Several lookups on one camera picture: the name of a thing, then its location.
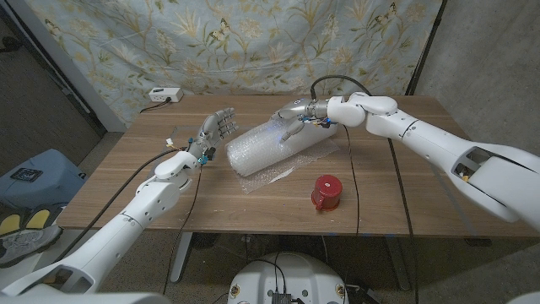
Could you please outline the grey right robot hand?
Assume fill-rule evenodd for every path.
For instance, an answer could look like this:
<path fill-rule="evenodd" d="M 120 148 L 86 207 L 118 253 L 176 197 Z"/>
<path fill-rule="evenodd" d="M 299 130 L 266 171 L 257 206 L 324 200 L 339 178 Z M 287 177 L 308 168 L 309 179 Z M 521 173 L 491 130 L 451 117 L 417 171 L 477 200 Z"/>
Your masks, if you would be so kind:
<path fill-rule="evenodd" d="M 275 111 L 272 119 L 282 119 L 287 124 L 280 142 L 284 143 L 291 136 L 299 133 L 306 124 L 329 128 L 332 121 L 327 116 L 327 107 L 326 100 L 298 99 Z"/>

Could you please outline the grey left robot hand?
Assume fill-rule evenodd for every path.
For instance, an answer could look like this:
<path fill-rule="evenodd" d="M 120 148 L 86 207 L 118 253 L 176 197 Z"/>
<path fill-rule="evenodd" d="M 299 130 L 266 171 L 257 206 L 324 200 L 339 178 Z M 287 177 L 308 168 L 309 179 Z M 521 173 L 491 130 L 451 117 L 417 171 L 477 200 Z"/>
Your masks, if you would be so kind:
<path fill-rule="evenodd" d="M 221 141 L 238 129 L 234 117 L 235 109 L 232 107 L 208 116 L 187 151 L 203 165 L 213 160 Z"/>

